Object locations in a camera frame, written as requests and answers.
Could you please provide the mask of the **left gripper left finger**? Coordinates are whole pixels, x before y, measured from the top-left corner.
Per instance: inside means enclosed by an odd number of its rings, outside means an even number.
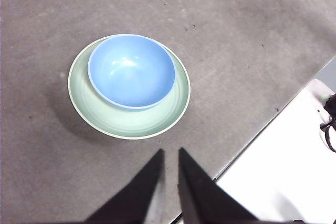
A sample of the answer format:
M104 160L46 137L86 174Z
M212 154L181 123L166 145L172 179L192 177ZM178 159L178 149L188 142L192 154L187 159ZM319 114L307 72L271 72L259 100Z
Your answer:
M160 149L85 223L161 223L163 210L164 151Z

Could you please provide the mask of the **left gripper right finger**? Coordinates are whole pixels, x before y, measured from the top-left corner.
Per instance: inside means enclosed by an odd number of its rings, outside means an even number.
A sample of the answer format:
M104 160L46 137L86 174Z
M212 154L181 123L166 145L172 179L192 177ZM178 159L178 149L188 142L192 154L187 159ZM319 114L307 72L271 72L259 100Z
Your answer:
M259 223L218 187L184 148L178 154L178 193L184 223Z

